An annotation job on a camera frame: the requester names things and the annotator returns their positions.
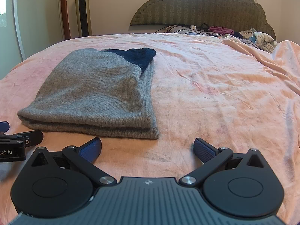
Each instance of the pink bed sheet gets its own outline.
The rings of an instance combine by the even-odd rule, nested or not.
[[[0,120],[8,134],[29,130],[17,117],[52,69],[80,48],[156,50],[152,103],[160,137],[156,141],[101,138],[95,165],[121,176],[182,177],[200,165],[192,142],[244,153],[259,148],[285,190],[278,216],[300,221],[300,46],[281,42],[272,54],[233,38],[182,34],[122,34],[73,39],[53,45],[17,65],[0,81]],[[60,151],[93,136],[44,133],[40,146]],[[0,182],[0,224],[16,215],[10,188],[22,167],[15,163]],[[0,169],[9,170],[8,164]]]

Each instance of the cloud-shaped headboard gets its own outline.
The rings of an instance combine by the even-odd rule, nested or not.
[[[254,28],[274,39],[265,11],[254,0],[150,0],[135,13],[130,25],[225,26],[240,32]]]

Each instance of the folded sweater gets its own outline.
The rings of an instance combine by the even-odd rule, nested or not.
[[[155,55],[149,48],[71,52],[18,117],[42,131],[157,139],[150,97]]]

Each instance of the pink cloth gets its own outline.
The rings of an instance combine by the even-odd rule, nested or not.
[[[225,35],[225,34],[233,35],[233,33],[234,33],[234,30],[232,30],[232,29],[227,29],[225,27],[217,27],[217,26],[209,27],[208,31],[218,33],[221,35]]]
[[[183,34],[92,36],[53,45],[17,65],[0,81],[0,119],[8,134],[28,131],[17,117],[52,69],[80,48],[153,48],[152,103],[158,140],[101,138],[95,165],[119,179],[182,177],[199,167],[191,145],[201,137],[237,153],[259,148],[285,191],[278,216],[289,225],[300,221],[300,46],[281,42],[271,53],[232,38]],[[40,146],[61,151],[93,136],[44,133]],[[15,163],[0,182],[0,218],[16,216],[10,188],[22,167]]]

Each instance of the metal screw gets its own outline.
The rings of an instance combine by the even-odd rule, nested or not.
[[[115,179],[113,177],[109,177],[109,176],[105,176],[99,179],[99,182],[104,184],[104,185],[108,185],[111,184],[115,181]]]
[[[181,181],[185,184],[192,185],[196,182],[196,179],[194,177],[185,176],[181,179]]]

